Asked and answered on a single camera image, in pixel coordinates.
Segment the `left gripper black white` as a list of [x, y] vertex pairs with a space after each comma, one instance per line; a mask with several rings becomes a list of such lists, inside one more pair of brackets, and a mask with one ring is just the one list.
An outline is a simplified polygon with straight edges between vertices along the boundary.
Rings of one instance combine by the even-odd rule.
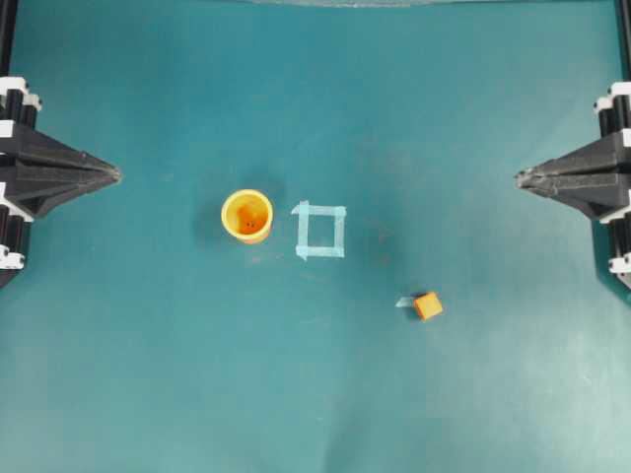
[[[1, 286], [28, 260], [31, 225], [52, 209], [120, 181], [115, 166], [35, 130], [39, 96], [21, 77], [1, 79]], [[35, 165], [89, 171], [36, 171]]]

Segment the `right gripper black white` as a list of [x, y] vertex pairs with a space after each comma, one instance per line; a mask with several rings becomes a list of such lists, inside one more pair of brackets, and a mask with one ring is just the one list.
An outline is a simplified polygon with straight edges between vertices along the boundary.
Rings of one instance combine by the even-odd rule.
[[594, 108], [602, 138], [518, 172], [516, 185], [599, 220], [608, 232], [608, 271], [630, 288], [630, 83], [612, 84]]

